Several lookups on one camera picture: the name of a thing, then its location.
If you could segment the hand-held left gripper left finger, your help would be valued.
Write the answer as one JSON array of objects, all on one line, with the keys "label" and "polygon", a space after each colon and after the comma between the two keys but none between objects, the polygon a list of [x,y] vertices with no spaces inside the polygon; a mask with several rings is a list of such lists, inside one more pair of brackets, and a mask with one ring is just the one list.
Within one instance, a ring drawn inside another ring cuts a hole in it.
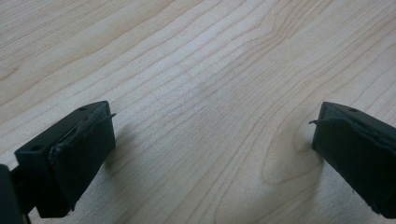
[{"label": "hand-held left gripper left finger", "polygon": [[23,213],[65,217],[115,148],[114,114],[107,101],[84,105],[15,152]]}]

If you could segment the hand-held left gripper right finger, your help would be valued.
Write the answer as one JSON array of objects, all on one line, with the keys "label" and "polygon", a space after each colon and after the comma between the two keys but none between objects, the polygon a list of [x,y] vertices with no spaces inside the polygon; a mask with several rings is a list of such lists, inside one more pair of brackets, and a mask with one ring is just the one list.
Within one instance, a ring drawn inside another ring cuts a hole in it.
[{"label": "hand-held left gripper right finger", "polygon": [[312,148],[372,210],[396,218],[396,128],[358,109],[324,102]]}]

